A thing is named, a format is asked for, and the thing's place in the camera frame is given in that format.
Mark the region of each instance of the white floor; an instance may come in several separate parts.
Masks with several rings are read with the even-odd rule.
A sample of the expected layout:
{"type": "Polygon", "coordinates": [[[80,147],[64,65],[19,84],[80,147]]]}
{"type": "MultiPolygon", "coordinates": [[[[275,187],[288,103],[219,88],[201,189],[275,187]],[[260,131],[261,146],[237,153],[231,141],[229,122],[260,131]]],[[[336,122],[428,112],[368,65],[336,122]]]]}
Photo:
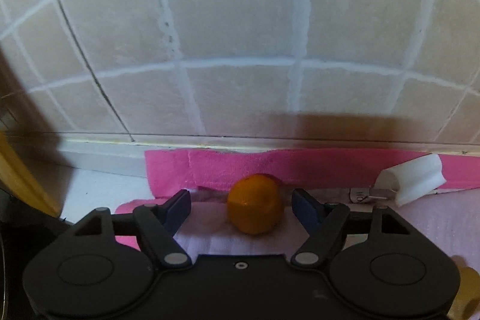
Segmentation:
{"type": "Polygon", "coordinates": [[[56,164],[25,160],[35,178],[59,200],[65,200],[62,218],[76,223],[93,209],[106,206],[112,212],[133,199],[153,199],[146,178],[107,174],[56,164]]]}

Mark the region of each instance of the screw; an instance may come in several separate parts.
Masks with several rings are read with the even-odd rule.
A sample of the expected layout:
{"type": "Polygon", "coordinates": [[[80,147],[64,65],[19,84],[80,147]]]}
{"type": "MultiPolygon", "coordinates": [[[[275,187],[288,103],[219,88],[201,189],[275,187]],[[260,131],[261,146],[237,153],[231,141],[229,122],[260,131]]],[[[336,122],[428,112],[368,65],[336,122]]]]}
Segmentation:
{"type": "Polygon", "coordinates": [[[248,267],[247,262],[237,262],[235,263],[235,268],[239,270],[245,270],[248,267]]]}
{"type": "Polygon", "coordinates": [[[179,264],[186,263],[186,261],[188,260],[188,256],[181,252],[172,252],[168,255],[165,255],[163,260],[165,260],[165,262],[171,264],[172,266],[177,266],[179,264]]]}
{"type": "Polygon", "coordinates": [[[295,261],[301,265],[311,265],[318,262],[318,255],[313,252],[301,252],[295,255],[295,261]]]}

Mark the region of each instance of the pink foam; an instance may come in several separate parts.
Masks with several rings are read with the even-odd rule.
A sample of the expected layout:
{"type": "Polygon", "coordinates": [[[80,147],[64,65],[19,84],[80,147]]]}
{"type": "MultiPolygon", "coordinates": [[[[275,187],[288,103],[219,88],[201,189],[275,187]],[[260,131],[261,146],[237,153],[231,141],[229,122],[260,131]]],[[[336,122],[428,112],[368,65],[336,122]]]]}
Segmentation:
{"type": "MultiPolygon", "coordinates": [[[[231,153],[201,149],[146,151],[152,194],[171,197],[182,188],[229,191],[252,174],[272,175],[283,183],[312,188],[369,187],[381,170],[427,155],[424,152],[324,148],[231,153]]],[[[480,187],[480,158],[441,155],[442,188],[480,187]]]]}
{"type": "MultiPolygon", "coordinates": [[[[480,271],[479,204],[480,190],[471,190],[426,196],[400,208],[394,208],[447,255],[455,256],[455,260],[460,264],[469,265],[480,271]]],[[[138,203],[130,202],[117,212],[131,212],[135,206],[138,206],[138,203]]],[[[175,235],[178,243],[192,259],[198,254],[286,253],[287,257],[290,257],[308,237],[292,214],[291,208],[285,208],[279,226],[270,234],[260,236],[245,235],[238,231],[228,221],[226,213],[227,208],[223,203],[192,204],[190,216],[175,235]]],[[[117,240],[138,249],[134,236],[120,236],[117,240]]]]}

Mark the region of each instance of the orange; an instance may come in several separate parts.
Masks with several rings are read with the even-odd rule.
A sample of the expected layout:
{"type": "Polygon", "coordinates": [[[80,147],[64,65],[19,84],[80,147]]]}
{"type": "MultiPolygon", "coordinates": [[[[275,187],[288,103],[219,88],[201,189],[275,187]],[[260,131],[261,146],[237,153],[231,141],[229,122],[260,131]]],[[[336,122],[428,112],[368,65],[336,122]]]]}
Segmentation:
{"type": "Polygon", "coordinates": [[[283,215],[277,183],[261,174],[239,180],[229,192],[226,203],[232,224],[250,235],[271,231],[283,215]]]}

